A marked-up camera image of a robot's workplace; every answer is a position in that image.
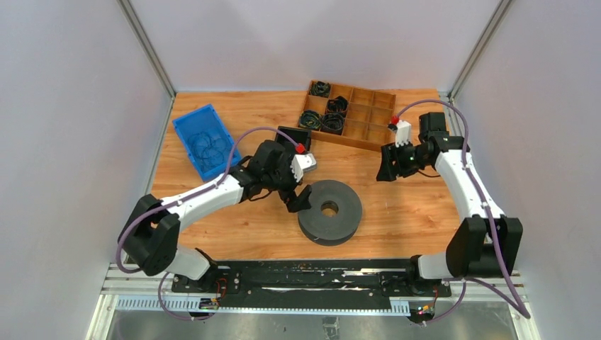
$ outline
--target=white wall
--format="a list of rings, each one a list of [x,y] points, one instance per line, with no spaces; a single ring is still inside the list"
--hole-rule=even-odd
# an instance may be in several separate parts
[[[116,1],[2,1],[0,46],[0,337],[83,339],[169,99]]]
[[[498,0],[132,0],[178,91],[450,89]]]
[[[601,325],[601,2],[517,0],[458,99],[478,172],[524,238],[543,339]]]

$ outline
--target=blue plastic bin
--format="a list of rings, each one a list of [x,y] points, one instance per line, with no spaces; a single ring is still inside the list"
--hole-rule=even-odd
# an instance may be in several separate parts
[[[173,127],[203,181],[225,171],[234,140],[211,104],[174,119]],[[232,164],[241,158],[236,149]]]

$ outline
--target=gray spool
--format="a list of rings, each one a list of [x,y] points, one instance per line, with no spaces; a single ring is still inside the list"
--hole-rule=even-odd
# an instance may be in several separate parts
[[[361,222],[363,207],[353,189],[339,181],[318,181],[311,185],[311,209],[298,213],[298,224],[307,238],[323,246],[337,246],[350,239]],[[336,212],[324,214],[324,209]]]

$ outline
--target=red connector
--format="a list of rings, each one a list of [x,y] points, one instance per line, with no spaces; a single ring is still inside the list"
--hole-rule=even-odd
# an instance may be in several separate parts
[[[297,154],[302,154],[303,152],[305,152],[305,146],[302,145],[301,143],[298,143],[298,145],[296,145],[296,153]]]

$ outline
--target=spool hole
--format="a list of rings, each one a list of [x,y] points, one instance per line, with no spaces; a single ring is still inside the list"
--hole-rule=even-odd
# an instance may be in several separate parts
[[[321,205],[321,213],[328,217],[336,216],[338,213],[338,204],[336,204],[336,202],[332,202],[331,200],[325,201]]]

